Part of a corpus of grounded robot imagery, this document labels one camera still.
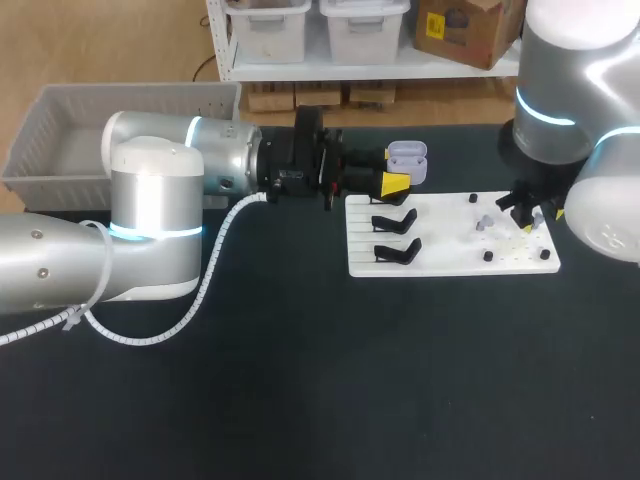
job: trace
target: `black table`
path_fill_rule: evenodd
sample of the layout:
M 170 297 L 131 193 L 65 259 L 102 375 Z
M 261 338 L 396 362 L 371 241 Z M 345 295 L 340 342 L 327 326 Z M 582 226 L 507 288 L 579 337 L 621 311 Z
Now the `black table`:
M 425 192 L 505 190 L 497 132 L 356 129 L 345 142 L 424 140 Z M 167 343 L 125 347 L 83 323 L 1 348 L 2 478 L 638 478 L 637 266 L 561 222 L 556 275 L 354 279 L 334 210 L 247 208 L 201 312 Z M 204 260 L 223 216 L 206 215 Z M 191 301 L 95 311 L 147 336 Z

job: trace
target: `white cable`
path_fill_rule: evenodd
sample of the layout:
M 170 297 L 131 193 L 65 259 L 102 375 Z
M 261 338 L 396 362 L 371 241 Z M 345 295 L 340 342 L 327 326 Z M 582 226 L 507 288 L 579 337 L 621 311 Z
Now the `white cable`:
M 104 237 L 105 247 L 107 248 L 107 256 L 102 268 L 100 280 L 98 281 L 98 286 L 96 287 L 96 291 L 91 296 L 89 301 L 87 301 L 87 303 L 84 304 L 83 306 L 74 305 L 58 313 L 57 315 L 47 318 L 46 320 L 38 322 L 34 325 L 31 325 L 30 327 L 22 328 L 20 330 L 7 333 L 5 335 L 0 335 L 0 346 L 7 345 L 9 343 L 15 342 L 16 340 L 20 340 L 22 338 L 28 337 L 29 335 L 33 335 L 34 333 L 41 332 L 43 330 L 46 330 L 47 328 L 51 328 L 55 325 L 58 325 L 64 322 L 65 320 L 69 322 L 68 325 L 70 325 L 69 328 L 71 328 L 71 326 L 76 323 L 72 319 L 72 317 L 74 316 L 74 314 L 76 314 L 76 312 L 78 312 L 76 315 L 78 315 L 78 318 L 79 318 L 80 316 L 79 310 L 80 311 L 84 310 L 85 307 L 86 307 L 86 311 L 84 312 L 84 316 L 89 322 L 89 325 L 91 325 L 98 333 L 100 333 L 101 335 L 104 335 L 109 340 L 113 340 L 114 342 L 123 343 L 125 345 L 133 345 L 136 347 L 144 347 L 147 345 L 154 345 L 156 343 L 160 343 L 160 342 L 164 342 L 165 340 L 168 340 L 169 338 L 173 337 L 176 333 L 178 333 L 180 330 L 182 330 L 198 311 L 198 308 L 200 307 L 200 304 L 204 299 L 204 295 L 207 292 L 207 288 L 209 287 L 209 282 L 211 281 L 211 276 L 213 275 L 213 269 L 215 268 L 216 263 L 218 262 L 218 256 L 220 254 L 220 249 L 222 248 L 222 243 L 224 242 L 224 239 L 226 237 L 227 230 L 229 229 L 229 226 L 231 225 L 231 222 L 233 221 L 235 216 L 240 212 L 240 210 L 242 210 L 244 207 L 246 207 L 251 203 L 266 202 L 266 201 L 267 201 L 266 194 L 256 193 L 255 195 L 250 195 L 248 197 L 243 198 L 231 209 L 231 211 L 225 217 L 224 222 L 222 222 L 222 226 L 220 227 L 220 231 L 218 232 L 218 236 L 216 237 L 216 242 L 213 246 L 213 252 L 211 253 L 209 264 L 207 265 L 207 270 L 205 271 L 204 278 L 202 279 L 202 284 L 200 285 L 200 289 L 198 290 L 198 294 L 196 295 L 196 299 L 193 302 L 193 305 L 191 305 L 191 308 L 189 309 L 187 314 L 182 318 L 182 320 L 180 320 L 173 328 L 167 330 L 166 332 L 160 335 L 156 335 L 154 337 L 149 337 L 149 338 L 129 338 L 129 337 L 123 337 L 122 335 L 113 333 L 110 330 L 107 330 L 105 327 L 103 327 L 93 316 L 93 314 L 91 313 L 91 310 L 89 310 L 97 302 L 97 300 L 102 296 L 107 286 L 107 283 L 109 282 L 109 277 L 111 276 L 111 269 L 113 266 L 113 242 L 107 229 L 102 224 L 94 223 L 92 221 L 82 222 L 81 225 L 89 225 L 89 224 L 95 225 L 96 227 L 98 227 L 98 229 L 100 230 L 103 236 L 105 232 L 107 233 L 107 237 Z
M 102 234 L 102 237 L 105 241 L 105 247 L 107 248 L 107 256 L 102 267 L 102 274 L 100 275 L 100 280 L 98 281 L 96 291 L 91 296 L 89 301 L 87 301 L 87 303 L 82 306 L 74 305 L 67 308 L 63 312 L 54 315 L 53 317 L 36 323 L 35 325 L 31 325 L 30 327 L 22 328 L 20 330 L 16 330 L 15 332 L 7 333 L 0 336 L 0 346 L 7 345 L 9 343 L 15 342 L 16 340 L 20 340 L 21 338 L 33 335 L 34 333 L 41 332 L 43 330 L 46 330 L 47 328 L 58 325 L 65 320 L 67 321 L 67 323 L 65 324 L 63 330 L 69 330 L 74 325 L 80 323 L 82 315 L 87 310 L 89 310 L 89 308 L 95 305 L 95 303 L 104 293 L 104 290 L 107 287 L 107 283 L 109 282 L 109 277 L 111 276 L 111 268 L 113 266 L 113 241 L 111 240 L 111 235 L 109 235 L 109 231 L 101 223 L 96 223 L 91 220 L 85 220 L 84 222 L 80 222 L 80 225 L 95 225 L 98 230 L 100 230 L 100 233 Z
M 124 345 L 131 345 L 134 347 L 146 347 L 149 345 L 155 345 L 157 343 L 164 342 L 165 340 L 168 340 L 169 338 L 173 337 L 176 333 L 182 330 L 187 325 L 187 323 L 191 321 L 191 319 L 195 316 L 196 312 L 198 311 L 198 308 L 200 307 L 200 304 L 202 303 L 202 300 L 204 299 L 204 296 L 207 293 L 207 289 L 209 288 L 209 282 L 211 281 L 213 270 L 215 269 L 216 263 L 218 262 L 218 256 L 220 255 L 220 249 L 222 248 L 222 243 L 224 242 L 224 239 L 227 235 L 227 230 L 229 229 L 229 226 L 231 225 L 231 222 L 233 222 L 233 219 L 235 218 L 235 216 L 240 212 L 240 210 L 242 210 L 247 205 L 250 205 L 256 202 L 266 202 L 266 201 L 267 201 L 267 195 L 264 193 L 256 193 L 255 195 L 250 195 L 240 200 L 240 202 L 238 202 L 227 214 L 227 216 L 224 219 L 224 222 L 222 222 L 220 231 L 218 231 L 218 236 L 216 237 L 216 242 L 213 246 L 213 252 L 211 252 L 211 257 L 209 258 L 209 264 L 207 265 L 207 269 L 202 279 L 202 284 L 198 289 L 198 294 L 196 295 L 196 299 L 194 300 L 187 314 L 184 317 L 182 317 L 182 320 L 180 320 L 174 327 L 170 328 L 164 333 L 161 333 L 160 335 L 155 335 L 153 337 L 148 337 L 148 338 L 123 337 L 122 335 L 113 333 L 112 331 L 102 326 L 102 324 L 100 324 L 96 320 L 96 318 L 93 316 L 93 314 L 91 313 L 91 310 L 87 310 L 84 316 L 89 322 L 89 325 L 91 325 L 99 334 L 104 335 L 109 340 L 113 340 L 114 342 L 122 343 Z
M 82 320 L 82 315 L 84 315 L 89 311 L 91 307 L 98 303 L 98 300 L 100 300 L 100 297 L 102 297 L 102 294 L 107 288 L 107 284 L 109 283 L 109 279 L 111 278 L 111 270 L 113 269 L 113 239 L 111 238 L 107 227 L 105 227 L 101 223 L 94 222 L 93 220 L 85 220 L 83 222 L 80 222 L 80 225 L 95 225 L 95 227 L 100 230 L 100 233 L 102 234 L 104 246 L 107 252 L 105 255 L 104 263 L 102 264 L 102 272 L 100 272 L 100 279 L 98 280 L 98 285 L 96 286 L 95 292 L 93 292 L 93 295 L 91 295 L 91 298 L 87 301 L 87 303 L 81 306 L 80 310 L 78 310 L 67 319 L 67 323 L 62 328 L 64 331 L 71 330 L 74 325 L 80 323 L 80 320 Z
M 76 313 L 76 310 L 80 309 L 80 305 L 75 305 L 73 307 L 67 308 L 65 311 L 60 312 L 53 317 L 47 318 L 42 322 L 38 322 L 35 325 L 31 325 L 30 327 L 23 328 L 20 330 L 16 330 L 15 332 L 7 333 L 6 335 L 0 336 L 0 346 L 7 345 L 11 342 L 15 342 L 16 340 L 20 340 L 21 338 L 28 337 L 29 335 L 33 335 L 34 333 L 41 332 L 46 330 L 47 328 L 51 328 L 54 325 L 58 325 L 61 322 L 64 322 L 71 315 Z

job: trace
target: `yellow tab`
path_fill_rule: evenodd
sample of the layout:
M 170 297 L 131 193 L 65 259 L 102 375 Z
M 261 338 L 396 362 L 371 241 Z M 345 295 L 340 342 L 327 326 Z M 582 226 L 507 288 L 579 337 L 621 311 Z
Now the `yellow tab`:
M 392 193 L 404 192 L 411 186 L 411 175 L 403 173 L 382 172 L 382 191 L 380 197 L 386 197 Z
M 444 40 L 445 18 L 437 13 L 427 14 L 427 37 Z

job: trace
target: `white board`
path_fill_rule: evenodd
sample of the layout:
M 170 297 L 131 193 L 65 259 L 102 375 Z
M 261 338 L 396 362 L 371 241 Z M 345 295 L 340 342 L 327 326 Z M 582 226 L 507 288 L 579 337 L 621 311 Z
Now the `white board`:
M 560 269 L 546 223 L 526 233 L 515 224 L 510 210 L 501 212 L 495 204 L 509 192 L 476 193 L 477 203 L 469 202 L 470 193 L 447 193 L 410 195 L 399 207 L 371 203 L 366 195 L 348 196 L 349 273 L 353 277 L 462 277 L 556 273 Z M 405 235 L 373 231 L 372 216 L 402 221 L 412 208 L 418 218 Z M 535 213 L 542 213 L 539 207 Z M 476 225 L 484 215 L 495 224 L 479 232 Z M 406 250 L 416 238 L 422 241 L 422 249 L 410 265 L 376 261 L 374 246 Z M 545 249 L 551 253 L 548 260 L 540 258 Z M 484 260 L 486 251 L 493 253 L 491 262 Z

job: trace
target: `gray plastic basket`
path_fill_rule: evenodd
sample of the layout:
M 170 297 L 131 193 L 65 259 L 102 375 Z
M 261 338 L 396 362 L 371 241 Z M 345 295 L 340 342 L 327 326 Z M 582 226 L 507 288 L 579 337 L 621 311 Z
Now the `gray plastic basket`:
M 49 85 L 31 106 L 2 181 L 31 211 L 108 210 L 102 129 L 121 110 L 237 119 L 236 83 Z M 209 208 L 226 199 L 209 197 Z

